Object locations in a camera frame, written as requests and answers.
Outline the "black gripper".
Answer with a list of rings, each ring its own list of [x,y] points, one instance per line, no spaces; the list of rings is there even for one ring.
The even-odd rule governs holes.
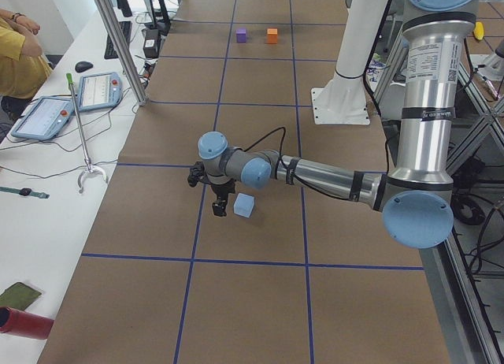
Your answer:
[[[226,217],[228,195],[235,194],[235,181],[229,180],[225,184],[211,184],[211,189],[217,196],[212,203],[213,214],[217,217]]]

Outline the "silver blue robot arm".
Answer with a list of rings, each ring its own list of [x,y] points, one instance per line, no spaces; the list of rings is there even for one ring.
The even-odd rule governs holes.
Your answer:
[[[278,150],[249,153],[220,132],[198,141],[199,161],[187,178],[216,194],[213,212],[226,214],[235,183],[263,188],[269,180],[305,186],[332,198],[363,202],[383,214],[389,235],[425,249],[445,241],[454,216],[446,170],[463,39],[473,30],[479,0],[405,0],[402,35],[409,50],[397,164],[387,174],[350,171]]]

